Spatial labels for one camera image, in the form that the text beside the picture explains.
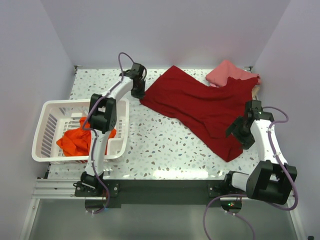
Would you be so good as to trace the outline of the dark red t-shirt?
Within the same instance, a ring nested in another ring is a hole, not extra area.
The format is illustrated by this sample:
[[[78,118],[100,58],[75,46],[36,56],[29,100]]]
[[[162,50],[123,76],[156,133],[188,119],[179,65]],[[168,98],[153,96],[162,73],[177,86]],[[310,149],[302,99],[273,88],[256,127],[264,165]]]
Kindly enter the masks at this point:
[[[245,112],[252,100],[257,77],[246,80],[229,77],[222,87],[212,87],[172,66],[145,92],[140,103],[188,127],[207,147],[225,162],[243,153],[242,145],[227,128]]]

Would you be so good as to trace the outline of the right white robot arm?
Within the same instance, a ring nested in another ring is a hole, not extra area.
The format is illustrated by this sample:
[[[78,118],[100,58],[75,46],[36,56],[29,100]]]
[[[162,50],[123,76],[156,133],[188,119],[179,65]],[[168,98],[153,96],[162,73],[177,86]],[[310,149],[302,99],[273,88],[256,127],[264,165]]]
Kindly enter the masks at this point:
[[[243,192],[249,199],[291,211],[299,200],[295,186],[298,171],[288,164],[280,149],[275,131],[277,123],[261,101],[245,104],[244,114],[234,120],[225,135],[235,137],[244,150],[256,145],[259,162],[251,173],[230,171],[221,187],[227,196]]]

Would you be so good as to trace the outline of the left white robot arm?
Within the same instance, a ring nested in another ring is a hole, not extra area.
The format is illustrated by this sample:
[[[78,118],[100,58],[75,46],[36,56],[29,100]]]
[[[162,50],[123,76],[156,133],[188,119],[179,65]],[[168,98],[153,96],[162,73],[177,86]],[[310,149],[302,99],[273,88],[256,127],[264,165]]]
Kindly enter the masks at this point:
[[[92,196],[107,192],[103,183],[104,157],[111,131],[117,123],[117,103],[128,92],[136,99],[145,96],[147,69],[134,62],[132,67],[121,72],[119,80],[103,94],[93,94],[90,98],[89,113],[82,127],[90,131],[91,141],[88,161],[80,177],[78,191],[86,191]]]

